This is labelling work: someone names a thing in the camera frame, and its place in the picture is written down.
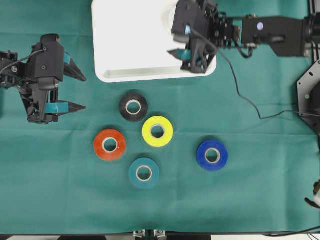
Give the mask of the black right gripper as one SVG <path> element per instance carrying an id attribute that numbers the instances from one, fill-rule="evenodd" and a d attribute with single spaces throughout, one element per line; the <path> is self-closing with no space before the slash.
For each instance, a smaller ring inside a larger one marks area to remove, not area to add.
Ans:
<path id="1" fill-rule="evenodd" d="M 186 49 L 172 49 L 167 52 L 182 60 L 182 69 L 194 74 L 205 74 L 219 48 L 227 46 L 227 16 L 218 11 L 218 5 L 208 0 L 206 15 L 209 19 L 208 35 L 192 30 Z"/>

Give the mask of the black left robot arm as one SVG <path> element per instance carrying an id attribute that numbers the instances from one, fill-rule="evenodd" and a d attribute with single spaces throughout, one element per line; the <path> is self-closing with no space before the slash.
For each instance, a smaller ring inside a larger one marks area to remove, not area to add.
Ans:
<path id="1" fill-rule="evenodd" d="M 85 109 L 58 99 L 64 76 L 87 80 L 56 35 L 49 35 L 32 46 L 31 54 L 22 59 L 11 51 L 0 53 L 0 86 L 18 90 L 30 123 L 58 122 L 59 116 Z"/>

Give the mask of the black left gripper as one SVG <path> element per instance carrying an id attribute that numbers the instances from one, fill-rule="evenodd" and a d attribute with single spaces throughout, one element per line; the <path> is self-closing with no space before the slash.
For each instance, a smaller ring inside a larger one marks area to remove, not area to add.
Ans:
<path id="1" fill-rule="evenodd" d="M 31 57 L 41 52 L 41 50 L 31 52 Z M 75 64 L 69 53 L 64 52 L 63 56 L 63 74 L 81 82 L 86 82 L 86 77 Z M 40 90 L 36 81 L 27 78 L 26 70 L 27 62 L 25 64 L 23 81 L 20 86 L 20 96 L 27 112 L 28 122 L 36 124 L 56 123 L 59 120 L 59 115 L 75 113 L 86 109 L 85 106 L 73 102 L 58 101 L 58 88 L 49 91 Z"/>

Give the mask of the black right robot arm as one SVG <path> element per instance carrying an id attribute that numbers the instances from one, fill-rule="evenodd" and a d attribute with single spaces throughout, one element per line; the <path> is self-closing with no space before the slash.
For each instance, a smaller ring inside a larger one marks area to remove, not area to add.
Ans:
<path id="1" fill-rule="evenodd" d="M 173 40 L 185 48 L 168 50 L 181 69 L 205 74 L 219 49 L 235 48 L 243 58 L 258 45 L 268 45 L 278 57 L 303 57 L 320 43 L 320 14 L 303 19 L 284 16 L 228 17 L 212 0 L 178 1 L 171 29 Z"/>

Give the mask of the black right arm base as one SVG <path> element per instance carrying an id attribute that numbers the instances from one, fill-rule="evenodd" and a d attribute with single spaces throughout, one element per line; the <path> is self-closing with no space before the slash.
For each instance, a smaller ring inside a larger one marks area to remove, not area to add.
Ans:
<path id="1" fill-rule="evenodd" d="M 297 81 L 299 117 L 320 136 L 320 61 L 317 60 Z"/>

